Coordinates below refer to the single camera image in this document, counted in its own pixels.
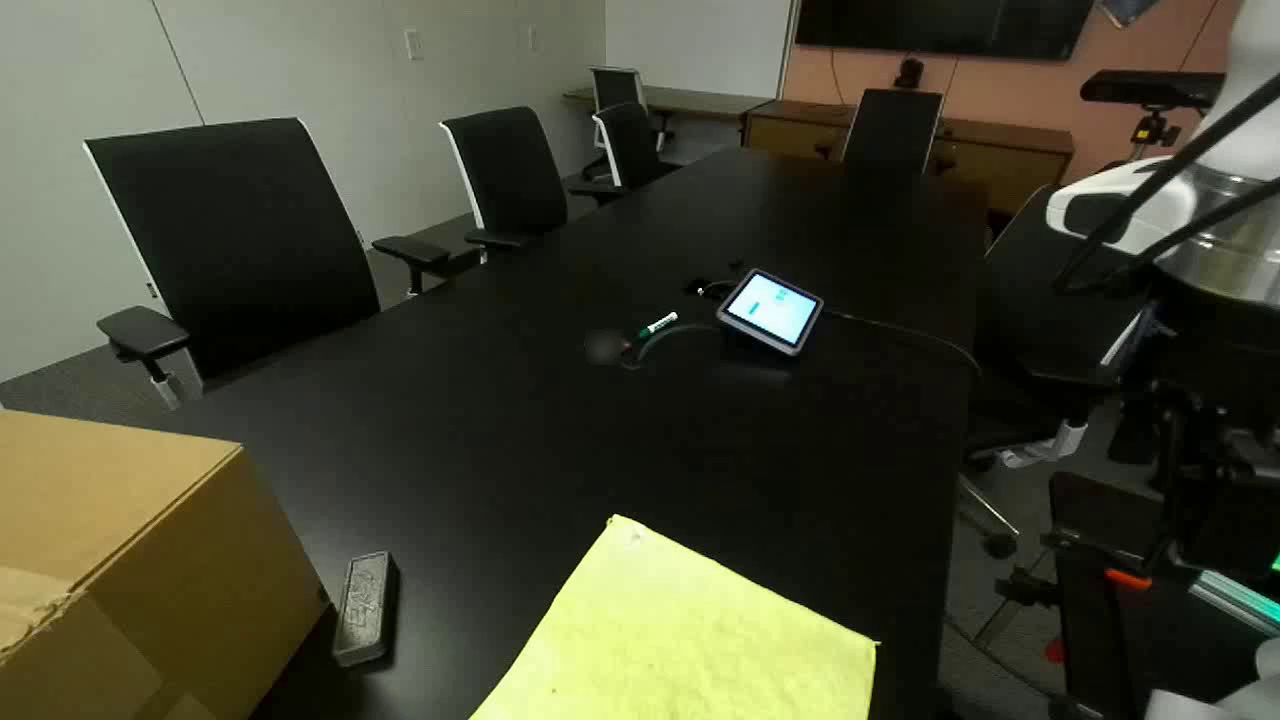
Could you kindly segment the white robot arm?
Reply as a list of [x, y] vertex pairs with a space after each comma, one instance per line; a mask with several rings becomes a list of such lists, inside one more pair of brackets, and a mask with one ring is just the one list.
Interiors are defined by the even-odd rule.
[[1193, 138], [1055, 187], [1045, 225], [1204, 297], [1280, 309], [1280, 0], [1240, 0]]

